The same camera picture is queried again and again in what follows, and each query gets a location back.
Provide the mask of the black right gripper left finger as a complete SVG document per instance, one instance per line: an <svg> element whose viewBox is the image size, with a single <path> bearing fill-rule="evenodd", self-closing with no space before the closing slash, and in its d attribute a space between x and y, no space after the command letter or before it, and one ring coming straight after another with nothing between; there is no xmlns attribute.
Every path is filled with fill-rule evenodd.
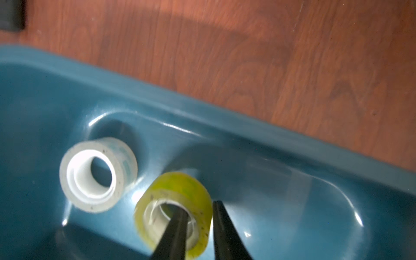
<svg viewBox="0 0 416 260"><path fill-rule="evenodd" d="M151 260L184 260L188 214L182 208L175 210L173 217L150 257Z"/></svg>

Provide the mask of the large clear tape roll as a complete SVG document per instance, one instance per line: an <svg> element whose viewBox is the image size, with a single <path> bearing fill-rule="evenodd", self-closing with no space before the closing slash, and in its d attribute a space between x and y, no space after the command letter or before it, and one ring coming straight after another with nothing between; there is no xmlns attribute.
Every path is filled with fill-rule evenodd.
<svg viewBox="0 0 416 260"><path fill-rule="evenodd" d="M111 174L105 187L93 177L94 159L102 160ZM63 156L59 170L61 188L68 200L84 212L101 213L113 208L138 177L137 159L123 141L105 137L83 141Z"/></svg>

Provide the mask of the yellow tape roll one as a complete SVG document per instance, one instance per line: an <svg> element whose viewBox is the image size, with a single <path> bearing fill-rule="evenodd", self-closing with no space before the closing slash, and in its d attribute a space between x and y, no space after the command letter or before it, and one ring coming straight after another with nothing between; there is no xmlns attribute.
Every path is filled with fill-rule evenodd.
<svg viewBox="0 0 416 260"><path fill-rule="evenodd" d="M178 208L188 215L185 258L194 260L208 245L213 215L211 197L194 177L182 172L159 176L136 204L134 223L140 238L154 250Z"/></svg>

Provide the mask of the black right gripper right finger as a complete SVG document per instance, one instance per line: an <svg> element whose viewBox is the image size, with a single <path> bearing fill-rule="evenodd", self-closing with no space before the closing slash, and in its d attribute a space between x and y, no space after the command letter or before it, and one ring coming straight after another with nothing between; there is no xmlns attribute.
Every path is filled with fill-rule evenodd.
<svg viewBox="0 0 416 260"><path fill-rule="evenodd" d="M216 260L252 260L220 200L213 202L213 241Z"/></svg>

